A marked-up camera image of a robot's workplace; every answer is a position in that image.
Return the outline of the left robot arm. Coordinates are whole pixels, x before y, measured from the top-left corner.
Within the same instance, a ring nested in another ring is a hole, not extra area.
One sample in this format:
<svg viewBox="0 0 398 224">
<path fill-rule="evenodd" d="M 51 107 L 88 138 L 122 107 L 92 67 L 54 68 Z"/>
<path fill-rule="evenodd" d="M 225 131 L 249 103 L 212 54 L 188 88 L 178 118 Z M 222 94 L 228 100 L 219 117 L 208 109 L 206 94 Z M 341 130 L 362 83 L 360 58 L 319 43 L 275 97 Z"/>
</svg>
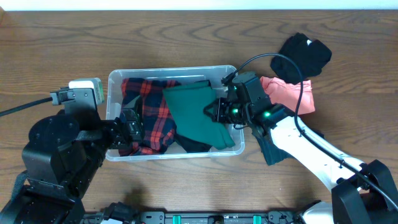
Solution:
<svg viewBox="0 0 398 224">
<path fill-rule="evenodd" d="M 92 96 L 54 96 L 64 110 L 41 119 L 22 151 L 26 170 L 17 176 L 1 223 L 82 223 L 82 198 L 111 147 L 130 148 L 142 140 L 132 109 L 102 120 Z"/>
</svg>

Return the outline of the large black garment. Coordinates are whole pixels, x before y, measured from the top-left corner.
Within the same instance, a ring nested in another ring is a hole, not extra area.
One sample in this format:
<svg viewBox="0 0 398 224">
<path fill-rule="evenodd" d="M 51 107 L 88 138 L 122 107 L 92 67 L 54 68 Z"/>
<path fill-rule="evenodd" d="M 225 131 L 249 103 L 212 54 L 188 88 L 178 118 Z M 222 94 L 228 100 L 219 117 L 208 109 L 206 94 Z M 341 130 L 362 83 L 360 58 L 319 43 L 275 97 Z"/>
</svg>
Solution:
<svg viewBox="0 0 398 224">
<path fill-rule="evenodd" d="M 212 146 L 202 142 L 194 141 L 179 134 L 174 136 L 174 141 L 180 145 L 187 153 L 208 152 Z"/>
</svg>

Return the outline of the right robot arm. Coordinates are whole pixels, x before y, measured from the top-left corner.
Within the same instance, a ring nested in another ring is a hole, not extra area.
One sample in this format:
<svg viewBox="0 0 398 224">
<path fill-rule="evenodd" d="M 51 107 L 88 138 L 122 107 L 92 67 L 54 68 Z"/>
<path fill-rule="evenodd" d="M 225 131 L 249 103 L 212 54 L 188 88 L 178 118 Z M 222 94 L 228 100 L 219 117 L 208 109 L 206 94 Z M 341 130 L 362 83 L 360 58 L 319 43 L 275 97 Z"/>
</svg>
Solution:
<svg viewBox="0 0 398 224">
<path fill-rule="evenodd" d="M 205 106 L 213 121 L 252 130 L 268 164 L 292 157 L 331 192 L 330 203 L 316 202 L 291 223 L 397 223 L 397 187 L 379 160 L 365 163 L 339 150 L 290 109 L 271 103 L 253 73 L 222 79 L 225 98 Z"/>
</svg>

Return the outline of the clear plastic storage bin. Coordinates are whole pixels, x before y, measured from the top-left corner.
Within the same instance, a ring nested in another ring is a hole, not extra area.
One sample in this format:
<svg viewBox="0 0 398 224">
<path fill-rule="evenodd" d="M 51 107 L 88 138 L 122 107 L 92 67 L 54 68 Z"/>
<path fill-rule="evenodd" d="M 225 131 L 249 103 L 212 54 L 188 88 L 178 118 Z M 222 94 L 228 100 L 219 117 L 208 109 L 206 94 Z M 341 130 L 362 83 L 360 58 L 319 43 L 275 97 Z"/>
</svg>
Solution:
<svg viewBox="0 0 398 224">
<path fill-rule="evenodd" d="M 176 80 L 185 85 L 188 83 L 208 80 L 212 89 L 216 90 L 218 97 L 226 96 L 226 87 L 221 84 L 221 79 L 236 68 L 232 65 L 215 65 L 204 67 L 179 67 L 179 68 L 146 68 L 146 69 L 119 69 L 114 70 L 108 77 L 108 94 L 106 101 L 106 119 L 114 119 L 121 113 L 123 94 L 122 82 L 127 78 L 144 78 L 147 80 Z M 186 159 L 199 157 L 229 157 L 241 154 L 245 149 L 244 131 L 227 125 L 226 129 L 235 145 L 223 150 L 212 147 L 208 152 L 187 153 L 182 146 L 173 143 L 165 154 L 145 156 L 120 156 L 117 149 L 108 149 L 106 159 L 111 162 L 138 162 L 158 159 Z"/>
</svg>

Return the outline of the dark green shirt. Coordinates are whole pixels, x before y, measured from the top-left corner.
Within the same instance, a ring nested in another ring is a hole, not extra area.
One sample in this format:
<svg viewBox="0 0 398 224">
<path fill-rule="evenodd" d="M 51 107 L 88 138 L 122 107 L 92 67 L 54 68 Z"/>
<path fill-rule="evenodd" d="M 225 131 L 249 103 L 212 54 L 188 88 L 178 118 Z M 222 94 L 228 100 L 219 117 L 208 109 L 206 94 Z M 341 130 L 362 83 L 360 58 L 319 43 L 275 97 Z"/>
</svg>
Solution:
<svg viewBox="0 0 398 224">
<path fill-rule="evenodd" d="M 225 126 L 203 114 L 204 107 L 217 99 L 208 80 L 166 88 L 163 95 L 177 125 L 176 134 L 218 150 L 235 146 Z"/>
</svg>

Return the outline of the red navy plaid shirt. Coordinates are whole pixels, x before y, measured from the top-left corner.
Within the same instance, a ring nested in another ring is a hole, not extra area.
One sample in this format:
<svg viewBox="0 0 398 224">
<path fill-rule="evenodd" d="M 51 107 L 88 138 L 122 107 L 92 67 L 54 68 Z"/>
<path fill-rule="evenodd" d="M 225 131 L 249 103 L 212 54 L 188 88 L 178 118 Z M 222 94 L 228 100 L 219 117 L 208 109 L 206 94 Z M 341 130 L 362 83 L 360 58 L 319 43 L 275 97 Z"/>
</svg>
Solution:
<svg viewBox="0 0 398 224">
<path fill-rule="evenodd" d="M 142 97 L 141 116 L 144 140 L 135 154 L 130 149 L 120 149 L 120 156 L 149 156 L 164 154 L 174 142 L 177 125 L 171 115 L 163 95 L 165 88 L 179 86 L 176 80 L 146 80 L 143 78 L 125 78 L 121 84 L 122 107 L 136 96 Z"/>
</svg>

